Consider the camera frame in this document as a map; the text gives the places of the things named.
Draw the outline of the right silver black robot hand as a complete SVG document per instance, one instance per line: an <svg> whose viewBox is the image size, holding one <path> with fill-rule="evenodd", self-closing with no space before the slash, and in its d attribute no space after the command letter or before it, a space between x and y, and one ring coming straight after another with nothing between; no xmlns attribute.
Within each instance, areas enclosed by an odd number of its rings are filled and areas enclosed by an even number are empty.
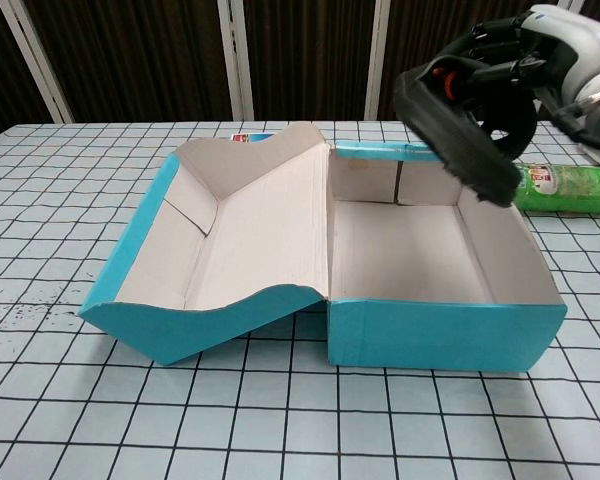
<svg viewBox="0 0 600 480"><path fill-rule="evenodd" d="M545 61L541 84L561 105L600 91L600 22L556 5L481 22L440 53L491 65L534 55Z"/></svg>

